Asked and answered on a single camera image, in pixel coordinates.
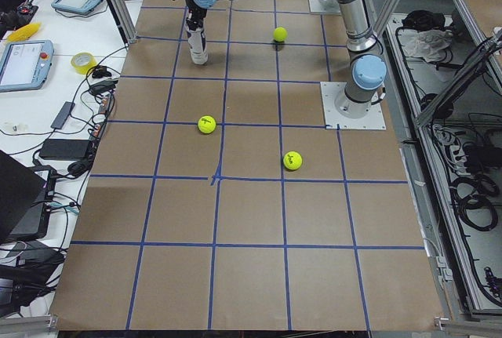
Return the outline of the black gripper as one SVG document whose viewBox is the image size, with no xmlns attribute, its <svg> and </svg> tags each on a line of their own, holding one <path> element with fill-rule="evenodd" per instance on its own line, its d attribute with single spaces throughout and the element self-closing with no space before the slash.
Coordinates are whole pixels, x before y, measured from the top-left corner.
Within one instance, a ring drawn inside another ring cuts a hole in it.
<svg viewBox="0 0 502 338">
<path fill-rule="evenodd" d="M 188 8 L 186 24 L 189 28 L 203 28 L 207 9 L 199 7 L 194 0 L 184 0 Z"/>
</svg>

